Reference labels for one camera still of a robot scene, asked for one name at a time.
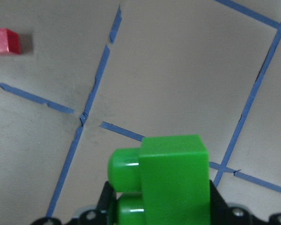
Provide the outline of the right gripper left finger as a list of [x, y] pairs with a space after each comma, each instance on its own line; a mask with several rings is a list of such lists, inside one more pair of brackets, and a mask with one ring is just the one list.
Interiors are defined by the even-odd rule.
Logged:
[[96, 206], [78, 209], [66, 225], [112, 225], [116, 192], [109, 182], [105, 182]]

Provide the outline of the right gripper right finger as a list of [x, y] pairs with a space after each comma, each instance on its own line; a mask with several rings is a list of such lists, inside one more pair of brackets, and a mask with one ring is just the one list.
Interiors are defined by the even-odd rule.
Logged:
[[281, 213], [262, 220], [240, 205], [229, 205], [210, 180], [210, 224], [212, 225], [281, 225]]

